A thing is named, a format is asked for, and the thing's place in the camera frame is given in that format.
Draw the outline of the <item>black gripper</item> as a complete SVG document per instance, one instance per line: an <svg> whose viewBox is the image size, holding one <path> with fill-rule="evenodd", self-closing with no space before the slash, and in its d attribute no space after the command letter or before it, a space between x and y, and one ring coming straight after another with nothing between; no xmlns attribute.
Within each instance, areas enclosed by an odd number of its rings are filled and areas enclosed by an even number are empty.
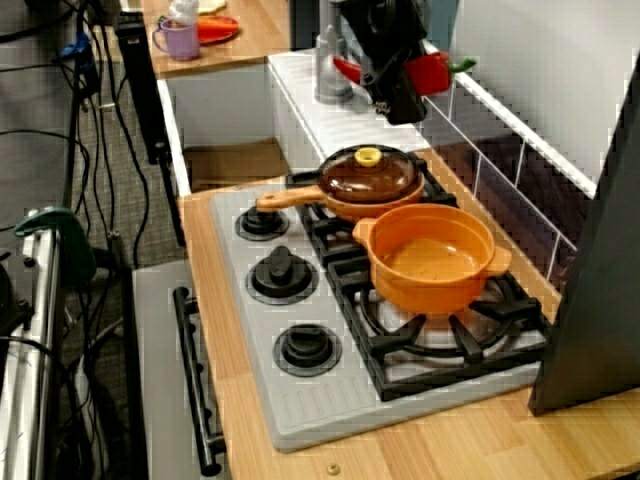
<svg viewBox="0 0 640 480"><path fill-rule="evenodd" d="M416 124L424 120L427 108L417 93L405 64L425 54L426 30L400 29L376 35L356 33L366 62L360 85L371 97L378 114L386 114L391 125Z"/></svg>

